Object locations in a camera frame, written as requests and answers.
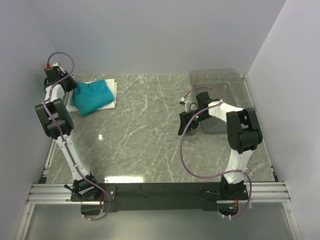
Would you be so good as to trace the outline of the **teal t shirt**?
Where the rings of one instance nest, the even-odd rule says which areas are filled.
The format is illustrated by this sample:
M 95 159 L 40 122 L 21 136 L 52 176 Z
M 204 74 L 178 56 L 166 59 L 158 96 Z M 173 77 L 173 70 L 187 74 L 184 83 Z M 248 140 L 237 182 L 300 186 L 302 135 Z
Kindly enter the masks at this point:
M 103 108 L 116 99 L 105 79 L 77 83 L 78 87 L 73 90 L 70 105 L 79 110 L 82 116 Z

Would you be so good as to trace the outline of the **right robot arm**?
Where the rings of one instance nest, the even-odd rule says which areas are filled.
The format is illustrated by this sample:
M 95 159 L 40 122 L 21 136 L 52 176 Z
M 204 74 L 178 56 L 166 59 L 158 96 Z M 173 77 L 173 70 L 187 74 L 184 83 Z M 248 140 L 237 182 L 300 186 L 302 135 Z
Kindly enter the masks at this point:
M 183 146 L 185 134 L 196 129 L 200 122 L 214 117 L 226 123 L 231 152 L 226 170 L 220 175 L 219 193 L 222 198 L 230 200 L 241 192 L 249 159 L 263 140 L 256 112 L 252 107 L 240 108 L 222 99 L 211 99 L 206 91 L 199 93 L 196 100 L 197 109 L 192 110 L 193 103 L 186 96 L 180 99 L 179 103 L 185 109 L 179 114 L 180 146 Z

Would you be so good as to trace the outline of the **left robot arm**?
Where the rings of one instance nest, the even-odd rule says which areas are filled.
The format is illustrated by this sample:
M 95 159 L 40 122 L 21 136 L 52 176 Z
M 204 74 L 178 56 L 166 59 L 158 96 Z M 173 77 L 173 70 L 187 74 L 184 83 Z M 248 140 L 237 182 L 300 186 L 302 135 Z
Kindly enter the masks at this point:
M 63 98 L 77 87 L 69 76 L 62 82 L 45 79 L 45 99 L 34 107 L 45 134 L 52 138 L 61 149 L 70 168 L 73 184 L 65 185 L 72 194 L 81 200 L 95 201 L 101 191 L 90 169 L 84 163 L 73 138 L 74 124 L 66 109 Z

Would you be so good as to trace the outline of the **folded white t shirt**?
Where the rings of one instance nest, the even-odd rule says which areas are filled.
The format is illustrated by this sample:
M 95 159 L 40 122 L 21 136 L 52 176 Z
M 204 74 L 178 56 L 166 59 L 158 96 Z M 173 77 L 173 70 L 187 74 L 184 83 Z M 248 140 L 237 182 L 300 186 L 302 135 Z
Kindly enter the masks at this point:
M 117 83 L 114 79 L 78 82 L 66 100 L 68 112 L 80 112 L 82 116 L 97 110 L 114 109 L 117 103 Z

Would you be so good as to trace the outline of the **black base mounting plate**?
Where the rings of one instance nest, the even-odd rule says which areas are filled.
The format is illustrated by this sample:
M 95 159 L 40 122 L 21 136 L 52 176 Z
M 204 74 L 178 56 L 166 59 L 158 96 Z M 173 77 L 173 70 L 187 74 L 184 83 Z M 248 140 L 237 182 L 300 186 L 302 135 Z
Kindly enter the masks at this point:
M 101 183 L 108 195 L 103 198 L 103 211 L 155 211 L 193 210 L 217 211 L 218 201 L 249 198 L 249 190 L 243 183 L 235 190 L 219 182 L 180 183 Z

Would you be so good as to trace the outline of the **aluminium rail frame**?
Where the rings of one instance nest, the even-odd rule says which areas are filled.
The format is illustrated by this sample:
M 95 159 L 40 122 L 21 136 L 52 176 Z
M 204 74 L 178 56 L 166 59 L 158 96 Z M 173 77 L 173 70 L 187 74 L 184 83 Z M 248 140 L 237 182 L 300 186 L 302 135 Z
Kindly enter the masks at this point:
M 254 182 L 250 202 L 282 203 L 289 228 L 294 240 L 301 240 L 302 234 L 294 214 L 291 199 L 284 182 Z M 37 204 L 72 204 L 71 192 L 63 184 L 33 184 L 31 186 L 24 212 L 15 235 L 16 240 L 24 240 Z

